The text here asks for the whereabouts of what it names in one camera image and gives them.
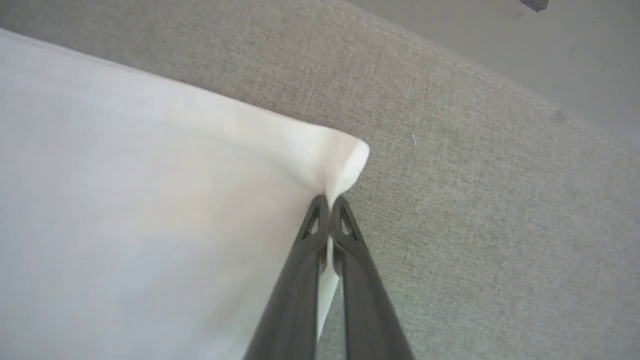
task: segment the gray mat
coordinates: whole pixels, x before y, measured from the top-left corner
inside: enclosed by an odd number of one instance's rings
[[[364,139],[348,198],[418,358],[638,358],[635,147],[335,0],[5,0],[0,26]]]

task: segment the gray textured fabric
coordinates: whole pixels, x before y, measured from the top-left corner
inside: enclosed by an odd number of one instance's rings
[[[348,198],[418,358],[640,354],[640,153],[562,109],[334,0],[5,0],[0,26],[364,139]]]

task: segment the white cloth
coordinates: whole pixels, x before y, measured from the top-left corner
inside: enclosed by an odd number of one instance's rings
[[[3,357],[240,358],[368,146],[6,31],[0,54]]]

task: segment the dark object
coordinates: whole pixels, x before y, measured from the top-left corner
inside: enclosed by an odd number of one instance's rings
[[[347,359],[413,360],[347,200],[339,197],[329,214],[324,195],[311,202],[244,359],[316,358],[318,276],[329,235],[344,287]]]
[[[520,0],[521,3],[527,5],[529,8],[539,13],[547,8],[549,0]]]

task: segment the gray fabric surface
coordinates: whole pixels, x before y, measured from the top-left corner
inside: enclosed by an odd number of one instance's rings
[[[348,198],[417,358],[638,358],[639,151],[562,109],[334,0],[4,0],[0,26],[364,139]]]

